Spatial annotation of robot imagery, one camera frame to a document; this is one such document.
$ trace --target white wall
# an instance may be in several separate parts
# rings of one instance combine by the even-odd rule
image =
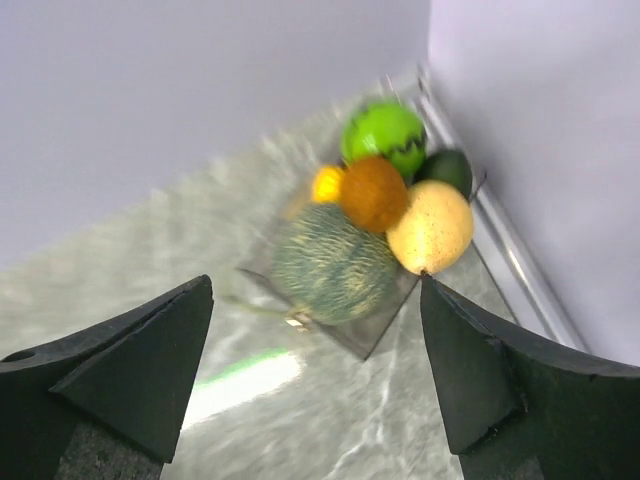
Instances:
[[[414,65],[425,0],[0,2],[0,270]]]
[[[640,2],[433,0],[445,109],[597,353],[640,365]]]

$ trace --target marble surface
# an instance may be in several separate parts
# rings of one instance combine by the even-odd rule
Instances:
[[[135,307],[206,273],[220,280],[319,162],[345,109],[215,159],[148,201],[0,275],[0,356]],[[510,318],[473,248],[439,279]],[[274,301],[237,278],[236,292]],[[412,293],[366,363],[319,332],[217,302],[172,479],[460,479]]]

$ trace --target small yellow fruit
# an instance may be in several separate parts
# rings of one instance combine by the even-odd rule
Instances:
[[[409,189],[409,209],[387,231],[391,251],[404,268],[431,275],[455,263],[471,244],[471,207],[451,185],[437,180]]]
[[[338,166],[322,167],[313,180],[311,199],[315,203],[337,202],[345,170]]]

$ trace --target green ball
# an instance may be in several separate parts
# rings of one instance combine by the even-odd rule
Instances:
[[[352,165],[362,157],[381,155],[403,177],[413,175],[426,156],[422,119],[396,100],[379,100],[357,111],[342,135],[342,157]]]

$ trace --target cantaloupe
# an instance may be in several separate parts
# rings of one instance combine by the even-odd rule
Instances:
[[[391,301],[399,267],[384,235],[356,228],[335,203],[316,203],[280,231],[270,278],[297,313],[339,325]]]

